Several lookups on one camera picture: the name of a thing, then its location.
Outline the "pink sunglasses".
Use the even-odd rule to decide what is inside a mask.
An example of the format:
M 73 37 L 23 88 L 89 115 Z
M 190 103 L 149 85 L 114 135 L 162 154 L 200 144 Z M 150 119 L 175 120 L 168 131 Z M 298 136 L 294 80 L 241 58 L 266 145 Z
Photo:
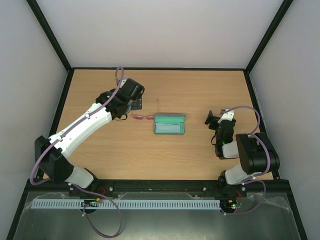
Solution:
M 154 101 L 154 107 L 153 109 L 148 109 L 148 110 L 144 110 L 142 112 L 138 112 L 138 113 L 131 113 L 131 117 L 134 120 L 149 120 L 149 121 L 154 121 L 155 120 L 155 116 L 156 114 L 158 114 L 160 112 L 160 101 L 158 98 L 155 99 Z

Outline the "grey glasses case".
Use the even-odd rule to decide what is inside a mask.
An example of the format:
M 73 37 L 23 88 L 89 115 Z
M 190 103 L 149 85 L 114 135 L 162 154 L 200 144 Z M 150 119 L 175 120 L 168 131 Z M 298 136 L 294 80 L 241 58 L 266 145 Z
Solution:
M 156 135 L 183 135 L 185 133 L 186 116 L 182 113 L 157 113 L 154 119 L 153 133 Z M 181 133 L 156 133 L 156 124 L 180 125 Z

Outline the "light blue cleaning cloth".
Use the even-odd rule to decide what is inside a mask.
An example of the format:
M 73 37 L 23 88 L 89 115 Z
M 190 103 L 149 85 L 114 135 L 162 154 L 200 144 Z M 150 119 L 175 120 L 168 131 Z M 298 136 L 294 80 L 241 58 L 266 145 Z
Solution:
M 157 134 L 180 134 L 181 125 L 180 124 L 160 124 L 155 125 L 155 132 Z

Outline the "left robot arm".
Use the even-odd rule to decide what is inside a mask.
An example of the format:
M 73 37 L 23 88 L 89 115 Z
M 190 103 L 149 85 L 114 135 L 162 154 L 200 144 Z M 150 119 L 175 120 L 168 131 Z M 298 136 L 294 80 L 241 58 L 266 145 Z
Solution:
M 145 88 L 131 78 L 118 81 L 112 91 L 101 93 L 90 108 L 77 120 L 58 133 L 46 138 L 39 136 L 34 142 L 35 166 L 47 179 L 56 184 L 68 183 L 86 189 L 94 181 L 94 175 L 69 162 L 76 148 L 99 128 L 114 119 L 126 116 L 132 102 L 139 99 Z

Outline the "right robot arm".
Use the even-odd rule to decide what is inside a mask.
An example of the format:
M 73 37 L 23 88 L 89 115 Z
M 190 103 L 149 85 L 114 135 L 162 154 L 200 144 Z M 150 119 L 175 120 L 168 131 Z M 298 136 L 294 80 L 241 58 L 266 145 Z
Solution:
M 244 185 L 258 176 L 278 171 L 279 155 L 265 132 L 234 134 L 236 120 L 234 109 L 223 109 L 221 116 L 213 115 L 210 110 L 204 122 L 214 130 L 211 142 L 215 155 L 221 160 L 239 159 L 239 163 L 221 172 L 218 177 L 218 191 L 229 196 L 236 185 Z

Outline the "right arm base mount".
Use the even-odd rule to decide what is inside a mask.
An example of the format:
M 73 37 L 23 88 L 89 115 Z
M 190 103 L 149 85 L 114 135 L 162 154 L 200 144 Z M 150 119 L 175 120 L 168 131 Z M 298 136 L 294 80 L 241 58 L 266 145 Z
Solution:
M 235 199 L 246 197 L 247 192 L 241 185 L 229 185 L 218 180 L 206 180 L 202 182 L 202 196 L 215 199 Z

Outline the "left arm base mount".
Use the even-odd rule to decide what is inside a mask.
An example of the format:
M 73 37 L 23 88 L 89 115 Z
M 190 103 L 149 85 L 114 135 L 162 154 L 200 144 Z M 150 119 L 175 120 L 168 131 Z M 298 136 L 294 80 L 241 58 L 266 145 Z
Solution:
M 113 197 L 114 185 L 109 180 L 95 179 L 87 188 L 81 188 L 75 184 L 69 183 L 69 196 L 84 198 Z

